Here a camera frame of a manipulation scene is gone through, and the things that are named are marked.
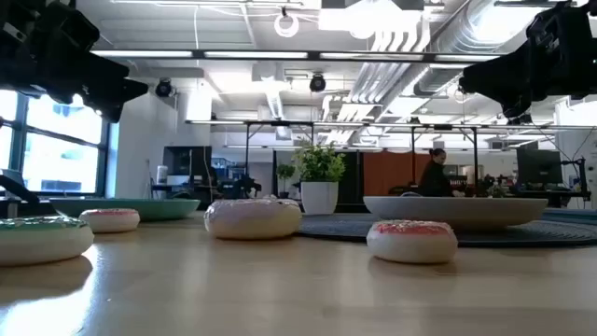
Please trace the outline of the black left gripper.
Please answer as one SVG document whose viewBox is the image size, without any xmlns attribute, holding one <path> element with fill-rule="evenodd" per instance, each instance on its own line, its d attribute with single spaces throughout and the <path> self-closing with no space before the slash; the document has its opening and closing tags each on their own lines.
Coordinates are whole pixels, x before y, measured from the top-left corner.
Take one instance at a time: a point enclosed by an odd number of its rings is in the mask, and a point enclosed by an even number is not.
<svg viewBox="0 0 597 336">
<path fill-rule="evenodd" d="M 99 29 L 72 4 L 3 1 L 1 85 L 63 104 L 78 95 L 102 119 L 119 122 L 125 102 L 146 94 L 148 85 L 92 53 L 99 38 Z"/>
</svg>

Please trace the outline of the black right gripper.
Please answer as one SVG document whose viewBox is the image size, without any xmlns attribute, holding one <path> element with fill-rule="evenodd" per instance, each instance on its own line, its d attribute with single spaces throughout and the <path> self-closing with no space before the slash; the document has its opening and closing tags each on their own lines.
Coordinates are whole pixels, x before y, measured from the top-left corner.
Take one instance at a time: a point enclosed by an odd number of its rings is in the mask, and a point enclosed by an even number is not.
<svg viewBox="0 0 597 336">
<path fill-rule="evenodd" d="M 582 99 L 596 92 L 596 38 L 590 18 L 596 3 L 574 7 L 562 1 L 535 15 L 527 41 L 515 51 L 464 69 L 459 86 L 502 103 L 506 118 L 518 118 L 536 100 L 551 95 Z"/>
</svg>

